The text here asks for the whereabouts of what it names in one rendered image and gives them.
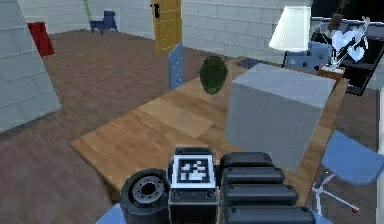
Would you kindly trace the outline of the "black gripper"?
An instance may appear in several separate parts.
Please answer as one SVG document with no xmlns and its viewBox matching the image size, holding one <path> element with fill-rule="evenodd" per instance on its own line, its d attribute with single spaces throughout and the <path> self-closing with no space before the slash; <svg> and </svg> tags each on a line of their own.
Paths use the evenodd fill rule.
<svg viewBox="0 0 384 224">
<path fill-rule="evenodd" d="M 166 171 L 148 168 L 129 177 L 120 195 L 127 224 L 169 224 Z"/>
</svg>

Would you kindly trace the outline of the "blue office chair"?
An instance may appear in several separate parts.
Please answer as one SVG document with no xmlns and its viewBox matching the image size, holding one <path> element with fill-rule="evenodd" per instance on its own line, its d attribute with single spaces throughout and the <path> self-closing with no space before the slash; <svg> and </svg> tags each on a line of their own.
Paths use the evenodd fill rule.
<svg viewBox="0 0 384 224">
<path fill-rule="evenodd" d="M 322 195 L 341 202 L 357 213 L 359 207 L 327 191 L 325 186 L 334 177 L 353 185 L 375 183 L 384 174 L 384 155 L 374 152 L 339 131 L 334 131 L 328 140 L 321 165 L 324 169 L 320 181 L 312 185 L 317 213 L 322 215 Z"/>
</svg>

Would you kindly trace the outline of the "blue padded chair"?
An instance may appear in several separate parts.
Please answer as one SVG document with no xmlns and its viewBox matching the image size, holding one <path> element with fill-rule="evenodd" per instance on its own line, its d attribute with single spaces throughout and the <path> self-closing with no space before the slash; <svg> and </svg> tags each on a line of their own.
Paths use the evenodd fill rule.
<svg viewBox="0 0 384 224">
<path fill-rule="evenodd" d="M 284 66 L 316 72 L 321 66 L 330 63 L 331 52 L 329 44 L 310 41 L 306 51 L 287 52 Z"/>
</svg>

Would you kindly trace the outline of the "wooden table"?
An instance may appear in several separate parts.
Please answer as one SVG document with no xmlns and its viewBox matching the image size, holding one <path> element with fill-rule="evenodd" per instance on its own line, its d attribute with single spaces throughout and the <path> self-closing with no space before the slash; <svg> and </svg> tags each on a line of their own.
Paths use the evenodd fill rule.
<svg viewBox="0 0 384 224">
<path fill-rule="evenodd" d="M 214 158 L 238 148 L 225 141 L 231 80 L 245 72 L 239 57 L 227 62 L 223 89 L 205 93 L 195 78 L 175 90 L 72 141 L 70 146 L 97 172 L 113 202 L 125 180 L 145 168 L 165 168 L 177 146 L 209 146 Z"/>
</svg>

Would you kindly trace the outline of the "dark green vase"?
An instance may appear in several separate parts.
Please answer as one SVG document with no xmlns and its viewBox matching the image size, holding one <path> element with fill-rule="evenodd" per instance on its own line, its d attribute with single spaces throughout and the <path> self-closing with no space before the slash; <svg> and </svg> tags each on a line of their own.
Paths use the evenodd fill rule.
<svg viewBox="0 0 384 224">
<path fill-rule="evenodd" d="M 208 56 L 200 67 L 200 81 L 207 94 L 217 94 L 224 86 L 228 68 L 219 56 Z"/>
</svg>

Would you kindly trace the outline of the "grey box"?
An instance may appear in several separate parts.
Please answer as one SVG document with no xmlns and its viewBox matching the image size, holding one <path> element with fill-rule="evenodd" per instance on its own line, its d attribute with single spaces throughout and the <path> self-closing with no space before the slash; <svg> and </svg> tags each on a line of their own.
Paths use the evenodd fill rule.
<svg viewBox="0 0 384 224">
<path fill-rule="evenodd" d="M 335 81 L 258 64 L 231 82 L 225 139 L 297 170 Z"/>
</svg>

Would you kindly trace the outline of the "yellow room door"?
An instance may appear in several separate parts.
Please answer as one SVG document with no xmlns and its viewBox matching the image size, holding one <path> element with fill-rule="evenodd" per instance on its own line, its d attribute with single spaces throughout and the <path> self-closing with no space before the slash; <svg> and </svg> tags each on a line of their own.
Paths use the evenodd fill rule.
<svg viewBox="0 0 384 224">
<path fill-rule="evenodd" d="M 152 10 L 155 51 L 157 54 L 168 53 L 182 42 L 181 0 L 151 0 L 159 4 L 160 17 L 154 17 Z"/>
</svg>

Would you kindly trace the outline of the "red box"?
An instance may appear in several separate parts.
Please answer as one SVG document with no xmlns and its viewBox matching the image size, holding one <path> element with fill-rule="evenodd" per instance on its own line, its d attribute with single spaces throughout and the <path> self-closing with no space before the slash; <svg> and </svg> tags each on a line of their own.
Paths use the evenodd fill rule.
<svg viewBox="0 0 384 224">
<path fill-rule="evenodd" d="M 54 55 L 55 51 L 44 22 L 28 23 L 28 28 L 41 57 Z"/>
</svg>

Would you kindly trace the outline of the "white lamp shade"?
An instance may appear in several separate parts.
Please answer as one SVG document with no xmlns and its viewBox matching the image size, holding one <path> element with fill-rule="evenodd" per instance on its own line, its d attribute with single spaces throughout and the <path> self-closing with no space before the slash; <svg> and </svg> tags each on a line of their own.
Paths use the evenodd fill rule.
<svg viewBox="0 0 384 224">
<path fill-rule="evenodd" d="M 311 8 L 285 6 L 269 42 L 275 50 L 302 52 L 308 49 Z"/>
</svg>

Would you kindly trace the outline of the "black shelf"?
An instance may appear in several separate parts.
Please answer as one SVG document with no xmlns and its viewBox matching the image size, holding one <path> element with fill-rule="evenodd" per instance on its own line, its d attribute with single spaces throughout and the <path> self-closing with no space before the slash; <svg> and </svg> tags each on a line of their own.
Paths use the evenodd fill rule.
<svg viewBox="0 0 384 224">
<path fill-rule="evenodd" d="M 318 26 L 322 31 L 328 29 L 330 18 L 314 17 L 311 18 L 311 26 Z M 350 31 L 352 27 L 362 27 L 363 21 L 358 20 L 346 20 L 343 19 L 338 30 Z M 320 28 L 315 29 L 315 33 L 320 32 Z M 345 73 L 343 78 L 349 79 L 349 87 L 347 87 L 346 93 L 361 96 L 375 72 L 379 72 L 380 69 L 384 69 L 384 65 L 379 63 L 384 55 L 384 22 L 373 22 L 367 28 L 366 31 L 368 50 L 366 50 L 363 58 L 358 62 L 354 62 L 350 56 L 347 56 L 342 62 L 341 66 L 345 67 Z"/>
</svg>

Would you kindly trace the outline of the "white house plant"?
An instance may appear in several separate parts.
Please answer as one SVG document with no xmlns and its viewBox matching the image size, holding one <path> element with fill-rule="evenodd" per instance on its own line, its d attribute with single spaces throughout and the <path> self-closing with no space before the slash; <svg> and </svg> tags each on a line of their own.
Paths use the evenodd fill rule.
<svg viewBox="0 0 384 224">
<path fill-rule="evenodd" d="M 369 17 L 362 17 L 364 24 L 352 26 L 348 31 L 340 30 L 325 31 L 320 29 L 320 35 L 331 46 L 330 64 L 327 71 L 337 72 L 340 70 L 341 62 L 347 57 L 351 57 L 354 62 L 360 61 L 369 44 L 366 31 L 370 25 Z"/>
</svg>

